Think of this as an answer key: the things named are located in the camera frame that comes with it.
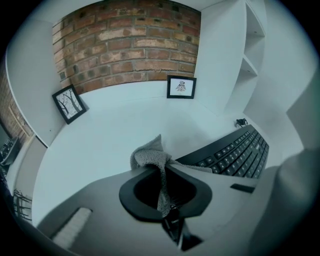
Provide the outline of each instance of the artwork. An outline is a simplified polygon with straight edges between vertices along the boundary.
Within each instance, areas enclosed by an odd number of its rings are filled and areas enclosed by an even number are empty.
[[[73,85],[56,92],[52,97],[67,124],[87,111]]]
[[[179,75],[167,76],[167,98],[193,99],[196,89],[196,78]]]

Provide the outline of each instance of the desk surface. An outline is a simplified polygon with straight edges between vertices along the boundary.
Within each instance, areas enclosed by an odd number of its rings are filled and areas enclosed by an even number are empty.
[[[33,225],[91,182],[130,170],[131,153],[157,135],[162,134],[164,150],[177,159],[232,133],[239,118],[247,117],[217,117],[196,100],[164,97],[90,109],[62,128],[43,157],[33,192]],[[270,145],[267,167],[279,164],[270,140],[247,121]]]

